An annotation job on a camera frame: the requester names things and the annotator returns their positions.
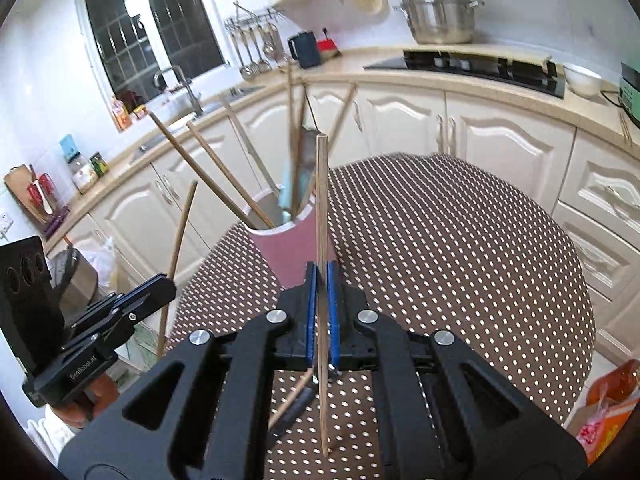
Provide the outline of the brown polka dot tablecloth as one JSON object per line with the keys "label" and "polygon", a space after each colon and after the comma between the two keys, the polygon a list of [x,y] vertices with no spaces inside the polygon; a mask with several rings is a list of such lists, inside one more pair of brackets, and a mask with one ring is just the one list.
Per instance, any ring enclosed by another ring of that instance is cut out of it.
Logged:
{"label": "brown polka dot tablecloth", "polygon": [[[332,170],[331,235],[342,278],[407,330],[446,328],[557,424],[590,372],[594,315],[574,245],[533,200],[450,156],[393,154]],[[186,284],[167,349],[198,328],[239,330],[282,287],[231,228]],[[329,394],[336,445],[323,458],[316,403],[269,451],[266,479],[377,479],[371,384],[349,373]]]}

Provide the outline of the green toaster oven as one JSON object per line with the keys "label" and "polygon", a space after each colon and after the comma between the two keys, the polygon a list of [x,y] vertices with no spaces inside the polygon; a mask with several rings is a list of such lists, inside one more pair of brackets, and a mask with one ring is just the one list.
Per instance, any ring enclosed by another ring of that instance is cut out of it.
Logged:
{"label": "green toaster oven", "polygon": [[640,75],[626,63],[620,64],[620,104],[631,121],[640,127]]}

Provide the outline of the wooden chopstick in cup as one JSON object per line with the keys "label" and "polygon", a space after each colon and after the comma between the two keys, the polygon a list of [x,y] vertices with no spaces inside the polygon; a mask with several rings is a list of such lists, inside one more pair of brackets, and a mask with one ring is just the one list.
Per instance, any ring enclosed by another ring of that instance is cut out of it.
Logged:
{"label": "wooden chopstick in cup", "polygon": [[[344,99],[341,110],[338,112],[338,114],[334,118],[332,128],[329,134],[326,136],[326,156],[330,156],[333,151],[334,145],[338,137],[340,136],[345,118],[349,111],[349,107],[352,106],[352,100],[356,96],[356,92],[357,92],[357,84],[356,82],[353,82],[349,86],[349,90],[347,92],[346,98]],[[316,190],[319,166],[320,166],[320,162],[316,162],[316,166],[314,166],[314,170],[311,171],[306,192],[303,197],[303,204],[306,204],[308,200],[310,200],[311,195],[314,194],[314,191]]]}
{"label": "wooden chopstick in cup", "polygon": [[204,148],[206,154],[209,158],[216,164],[221,173],[226,177],[226,179],[230,182],[230,184],[236,189],[246,201],[247,205],[250,206],[250,209],[254,211],[255,214],[258,215],[259,219],[262,220],[262,223],[267,228],[274,228],[273,222],[269,219],[269,217],[262,211],[262,208],[259,207],[258,203],[254,201],[254,198],[250,196],[250,193],[247,192],[246,188],[240,183],[240,181],[232,174],[230,169],[224,164],[222,159],[216,154],[216,152],[210,147],[210,145],[204,139],[204,136],[198,131],[197,128],[193,125],[193,122],[188,122],[186,124],[188,129],[193,134],[194,138],[198,140],[198,143],[201,144],[201,147]]}
{"label": "wooden chopstick in cup", "polygon": [[294,202],[296,197],[296,158],[297,158],[297,122],[296,122],[296,106],[295,106],[295,88],[293,67],[291,62],[286,63],[286,91],[288,92],[288,143],[290,144],[290,182],[288,189],[290,190],[290,199],[288,200],[288,213],[291,217],[295,216]]}
{"label": "wooden chopstick in cup", "polygon": [[234,214],[235,217],[238,218],[242,223],[244,223],[248,228],[256,230],[257,226],[255,226],[255,223],[250,221],[250,219],[247,217],[247,214],[244,214],[242,209],[230,198],[230,196],[226,192],[222,190],[222,188],[202,168],[202,166],[196,162],[196,160],[169,132],[168,128],[157,118],[157,116],[153,112],[149,112],[149,116],[151,117],[154,124],[157,125],[157,128],[160,129],[160,132],[163,133],[164,137],[172,145],[172,147],[180,154],[183,160],[191,167],[196,175],[224,203],[224,206],[226,206],[232,212],[232,214]]}

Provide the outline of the kitchen faucet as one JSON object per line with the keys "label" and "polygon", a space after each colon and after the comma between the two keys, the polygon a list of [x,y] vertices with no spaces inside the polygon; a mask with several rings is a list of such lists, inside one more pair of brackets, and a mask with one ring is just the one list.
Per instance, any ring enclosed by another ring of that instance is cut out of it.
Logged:
{"label": "kitchen faucet", "polygon": [[[162,84],[162,80],[165,79],[165,75],[169,73],[173,73],[177,81],[173,87],[169,87],[168,84]],[[160,91],[168,91],[169,93],[183,91],[189,102],[188,110],[190,110],[191,113],[194,113],[196,117],[200,117],[204,114],[200,98],[192,89],[190,79],[184,74],[183,69],[179,65],[169,65],[167,68],[158,70],[153,75],[153,84],[154,87]]]}

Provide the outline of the metal ladle in cup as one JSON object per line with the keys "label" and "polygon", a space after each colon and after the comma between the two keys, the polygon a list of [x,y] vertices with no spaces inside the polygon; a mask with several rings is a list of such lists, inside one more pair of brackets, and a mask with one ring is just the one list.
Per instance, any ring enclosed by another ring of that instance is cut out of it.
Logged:
{"label": "metal ladle in cup", "polygon": [[296,162],[298,171],[294,177],[295,170],[292,162],[288,159],[283,168],[282,183],[280,186],[280,197],[278,204],[282,209],[282,220],[288,222],[294,218],[293,194],[297,193],[296,204],[302,204],[302,198],[306,192],[311,176],[311,171],[316,163],[316,137],[319,134],[314,114],[310,110],[307,87],[302,87],[302,102],[299,105],[297,117],[299,121],[299,155]]}

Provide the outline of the black gas stove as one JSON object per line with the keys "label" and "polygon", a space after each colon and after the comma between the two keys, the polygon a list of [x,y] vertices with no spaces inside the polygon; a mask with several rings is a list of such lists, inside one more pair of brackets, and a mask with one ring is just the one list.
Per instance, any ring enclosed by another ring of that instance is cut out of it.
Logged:
{"label": "black gas stove", "polygon": [[444,50],[405,50],[399,58],[388,58],[364,66],[365,70],[413,70],[474,77],[512,84],[563,99],[565,80],[551,61],[528,62],[504,56],[458,53]]}

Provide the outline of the long wooden chopstick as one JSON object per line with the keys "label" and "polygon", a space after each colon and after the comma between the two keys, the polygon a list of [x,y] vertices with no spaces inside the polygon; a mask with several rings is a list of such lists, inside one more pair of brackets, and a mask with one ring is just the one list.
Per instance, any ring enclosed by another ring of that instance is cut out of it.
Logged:
{"label": "long wooden chopstick", "polygon": [[329,187],[329,138],[317,136],[316,155],[316,259],[320,285],[317,304],[317,358],[319,381],[320,442],[324,457],[330,454],[329,442],[329,306],[326,291],[326,266],[329,260],[328,237],[328,187]]}

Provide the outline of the red container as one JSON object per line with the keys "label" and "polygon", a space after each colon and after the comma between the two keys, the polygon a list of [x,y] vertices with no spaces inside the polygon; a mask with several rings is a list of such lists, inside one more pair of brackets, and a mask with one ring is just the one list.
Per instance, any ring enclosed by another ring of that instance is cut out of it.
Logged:
{"label": "red container", "polygon": [[337,58],[338,56],[342,55],[340,49],[332,39],[319,40],[317,42],[317,47],[322,63],[325,63],[326,61],[332,60],[332,58]]}

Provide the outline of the dark blue kettle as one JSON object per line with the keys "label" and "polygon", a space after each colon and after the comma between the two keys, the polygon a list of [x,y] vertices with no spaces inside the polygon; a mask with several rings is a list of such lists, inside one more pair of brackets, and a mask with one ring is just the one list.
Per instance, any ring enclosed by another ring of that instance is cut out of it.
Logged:
{"label": "dark blue kettle", "polygon": [[299,32],[288,38],[288,50],[291,58],[303,70],[317,67],[322,63],[317,38],[313,32]]}

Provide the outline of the pink utensil holder cup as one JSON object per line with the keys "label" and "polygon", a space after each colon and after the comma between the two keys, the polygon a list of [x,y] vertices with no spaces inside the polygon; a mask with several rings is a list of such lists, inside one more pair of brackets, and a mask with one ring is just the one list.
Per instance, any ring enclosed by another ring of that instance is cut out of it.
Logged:
{"label": "pink utensil holder cup", "polygon": [[250,206],[245,206],[247,218],[258,226],[258,230],[245,227],[248,237],[283,288],[302,284],[306,264],[316,260],[314,199],[310,200],[295,220],[287,222],[283,221],[278,200],[269,188],[259,192],[254,201],[276,227],[267,229],[256,212]]}

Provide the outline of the stainless steel steamer pot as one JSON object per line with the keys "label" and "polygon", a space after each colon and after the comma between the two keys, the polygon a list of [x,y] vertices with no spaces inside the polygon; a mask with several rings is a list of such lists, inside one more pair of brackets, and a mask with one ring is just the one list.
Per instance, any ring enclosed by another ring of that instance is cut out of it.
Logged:
{"label": "stainless steel steamer pot", "polygon": [[483,0],[400,0],[396,10],[418,44],[470,44],[475,9],[484,5]]}

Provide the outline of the white bowl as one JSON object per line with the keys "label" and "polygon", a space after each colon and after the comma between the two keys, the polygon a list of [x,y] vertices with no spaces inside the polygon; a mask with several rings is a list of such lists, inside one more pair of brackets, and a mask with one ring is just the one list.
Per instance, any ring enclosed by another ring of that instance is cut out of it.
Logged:
{"label": "white bowl", "polygon": [[578,96],[592,98],[600,94],[602,77],[593,70],[576,64],[565,63],[563,72],[566,82]]}

